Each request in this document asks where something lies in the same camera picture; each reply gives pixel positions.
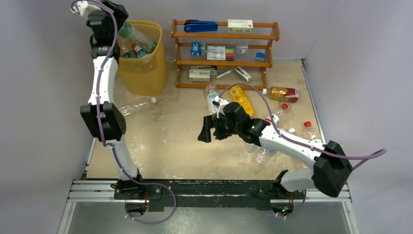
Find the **dark green label bottle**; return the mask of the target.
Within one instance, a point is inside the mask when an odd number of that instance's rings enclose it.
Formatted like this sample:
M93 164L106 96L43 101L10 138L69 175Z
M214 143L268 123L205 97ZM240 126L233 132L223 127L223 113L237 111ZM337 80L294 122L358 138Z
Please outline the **dark green label bottle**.
M126 59L137 59L137 55L134 51L127 51L122 55L123 58Z

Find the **red label red-cap bottle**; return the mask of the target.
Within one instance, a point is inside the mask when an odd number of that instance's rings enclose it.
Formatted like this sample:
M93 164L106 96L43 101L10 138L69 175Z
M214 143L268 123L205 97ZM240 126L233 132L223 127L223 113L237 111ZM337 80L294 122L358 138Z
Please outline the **red label red-cap bottle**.
M139 46L136 43L132 44L132 49L138 59L142 59L150 55L149 52L145 51L141 46Z

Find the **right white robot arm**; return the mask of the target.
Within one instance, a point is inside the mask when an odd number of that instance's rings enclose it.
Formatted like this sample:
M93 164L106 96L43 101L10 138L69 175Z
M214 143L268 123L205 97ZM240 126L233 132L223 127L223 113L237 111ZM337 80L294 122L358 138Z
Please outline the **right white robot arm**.
M274 149L307 165L301 171L285 171L274 184L274 194L286 198L292 192L317 189L329 197L338 197L353 167L340 144L306 140L282 131L267 120L250 117L240 104L224 101L218 112L203 118L198 140L210 143L213 138L238 135L244 142Z

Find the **white blue Suntory bottle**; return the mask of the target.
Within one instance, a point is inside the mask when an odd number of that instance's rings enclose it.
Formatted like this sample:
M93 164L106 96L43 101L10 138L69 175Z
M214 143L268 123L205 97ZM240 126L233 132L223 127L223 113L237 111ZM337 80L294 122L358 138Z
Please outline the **white blue Suntory bottle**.
M205 91L209 112L210 114L214 114L217 112L217 107L213 104L213 101L218 96L216 85L208 85Z

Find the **yellow label bottle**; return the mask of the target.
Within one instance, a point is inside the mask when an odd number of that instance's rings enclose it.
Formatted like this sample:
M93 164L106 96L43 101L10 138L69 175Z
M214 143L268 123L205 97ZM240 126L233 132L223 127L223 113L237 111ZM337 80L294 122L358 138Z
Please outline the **yellow label bottle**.
M243 89L241 88L240 85L236 85L233 86L229 89L229 93L232 97L232 99L239 103L243 109L245 110L245 112L247 114L249 114L250 116L254 115L254 109L248 99L248 97L246 96L245 92L243 91Z

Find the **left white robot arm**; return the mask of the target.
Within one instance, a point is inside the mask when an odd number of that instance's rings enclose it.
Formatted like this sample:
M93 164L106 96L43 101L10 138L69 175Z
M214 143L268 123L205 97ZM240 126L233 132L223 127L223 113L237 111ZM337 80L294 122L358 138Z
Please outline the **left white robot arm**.
M116 189L126 189L132 199L140 199L145 186L127 148L126 120L113 102L121 52L117 34L128 13L123 5L110 0L76 0L71 11L85 18L93 31L89 39L94 64L93 89L88 103L80 107L81 117L91 135L112 155L118 169Z

